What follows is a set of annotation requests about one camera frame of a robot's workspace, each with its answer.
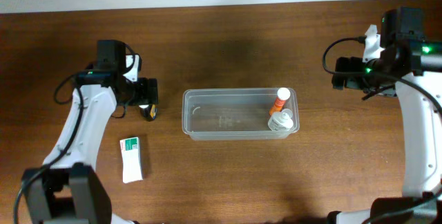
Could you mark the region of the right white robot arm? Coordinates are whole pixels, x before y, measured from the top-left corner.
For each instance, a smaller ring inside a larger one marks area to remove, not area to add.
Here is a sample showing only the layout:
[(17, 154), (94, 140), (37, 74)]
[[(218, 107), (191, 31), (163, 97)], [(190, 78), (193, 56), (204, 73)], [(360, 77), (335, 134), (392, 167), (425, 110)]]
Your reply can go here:
[(419, 8), (385, 12), (381, 27), (369, 27), (357, 41), (362, 57), (340, 57), (334, 89), (352, 88), (374, 96), (396, 97), (403, 119), (405, 177), (400, 197), (377, 198), (369, 209), (330, 212), (328, 223), (441, 222), (441, 42), (429, 41)]

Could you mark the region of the orange tube white cap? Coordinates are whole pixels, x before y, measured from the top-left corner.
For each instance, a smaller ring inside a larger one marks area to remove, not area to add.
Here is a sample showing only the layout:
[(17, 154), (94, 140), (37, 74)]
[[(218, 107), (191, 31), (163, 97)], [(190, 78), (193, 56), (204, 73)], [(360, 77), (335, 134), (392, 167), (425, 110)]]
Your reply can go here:
[(288, 88), (282, 87), (277, 90), (276, 99), (273, 106), (269, 110), (269, 115), (273, 115), (275, 112), (281, 112), (285, 102), (290, 98), (291, 92)]

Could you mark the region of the dark brown bottle white cap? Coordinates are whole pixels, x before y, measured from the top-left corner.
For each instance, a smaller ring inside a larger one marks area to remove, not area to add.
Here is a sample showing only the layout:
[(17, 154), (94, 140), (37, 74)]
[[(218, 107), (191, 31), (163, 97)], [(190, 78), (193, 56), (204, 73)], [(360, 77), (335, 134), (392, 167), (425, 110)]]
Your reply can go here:
[(152, 122), (157, 117), (157, 106), (155, 104), (140, 105), (140, 113), (148, 122)]

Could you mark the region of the white plastic bottle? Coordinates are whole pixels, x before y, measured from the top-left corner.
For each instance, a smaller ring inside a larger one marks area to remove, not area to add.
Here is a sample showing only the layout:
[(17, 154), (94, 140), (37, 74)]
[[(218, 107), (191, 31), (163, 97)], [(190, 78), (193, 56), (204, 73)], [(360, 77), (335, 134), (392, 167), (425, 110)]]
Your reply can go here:
[(274, 112), (269, 121), (268, 127), (272, 131), (289, 131), (294, 126), (293, 112), (290, 109)]

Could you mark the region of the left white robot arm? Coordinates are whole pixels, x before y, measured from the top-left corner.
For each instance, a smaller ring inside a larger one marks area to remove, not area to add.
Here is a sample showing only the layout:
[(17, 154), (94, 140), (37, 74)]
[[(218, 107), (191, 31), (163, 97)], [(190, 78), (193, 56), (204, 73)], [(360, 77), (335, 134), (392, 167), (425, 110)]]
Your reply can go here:
[(73, 85), (70, 112), (42, 166), (21, 178), (13, 210), (25, 198), (33, 223), (125, 223), (96, 174), (97, 155), (117, 107), (138, 106), (148, 121), (157, 117), (155, 78), (139, 77), (142, 59), (122, 41), (97, 42), (97, 60), (64, 81)]

